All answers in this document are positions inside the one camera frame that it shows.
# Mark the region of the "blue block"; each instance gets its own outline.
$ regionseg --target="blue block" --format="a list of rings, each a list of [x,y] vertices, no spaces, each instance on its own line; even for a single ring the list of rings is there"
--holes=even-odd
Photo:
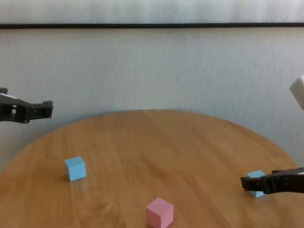
[[[81,157],[65,160],[66,174],[70,181],[86,177],[86,164]]]
[[[265,174],[261,170],[258,170],[258,171],[247,173],[247,176],[251,177],[251,178],[259,178],[261,176],[265,176]],[[264,196],[265,195],[262,191],[249,191],[249,192],[254,197],[260,197],[260,196]]]

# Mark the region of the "pink cube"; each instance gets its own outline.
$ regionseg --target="pink cube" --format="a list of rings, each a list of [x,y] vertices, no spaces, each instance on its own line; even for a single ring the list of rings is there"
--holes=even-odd
[[[173,222],[173,205],[157,198],[146,207],[147,223],[154,228],[166,228]]]

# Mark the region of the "robotic arm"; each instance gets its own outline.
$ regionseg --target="robotic arm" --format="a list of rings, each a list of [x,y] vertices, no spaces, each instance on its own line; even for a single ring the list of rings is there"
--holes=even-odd
[[[289,88],[300,107],[304,109],[304,76],[297,78]],[[271,174],[259,178],[241,177],[241,183],[245,191],[262,191],[264,194],[304,193],[304,167],[272,171]]]
[[[275,170],[260,178],[241,177],[241,182],[245,191],[304,193],[304,168]]]
[[[0,88],[0,122],[11,121],[27,124],[30,120],[52,117],[52,101],[44,101],[42,104],[31,104],[7,93],[7,88]]]

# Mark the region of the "white robot part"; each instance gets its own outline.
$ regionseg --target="white robot part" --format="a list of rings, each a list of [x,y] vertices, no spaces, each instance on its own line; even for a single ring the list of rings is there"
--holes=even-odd
[[[304,76],[298,77],[289,88],[300,107],[304,109]]]

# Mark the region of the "wood grain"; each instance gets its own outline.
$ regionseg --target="wood grain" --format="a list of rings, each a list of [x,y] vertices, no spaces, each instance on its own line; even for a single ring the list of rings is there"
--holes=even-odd
[[[69,182],[64,160],[87,177]],[[21,151],[0,175],[5,228],[143,228],[156,197],[174,205],[171,228],[303,227],[304,195],[253,198],[240,177],[295,163],[234,123],[179,111],[108,114],[62,127]]]

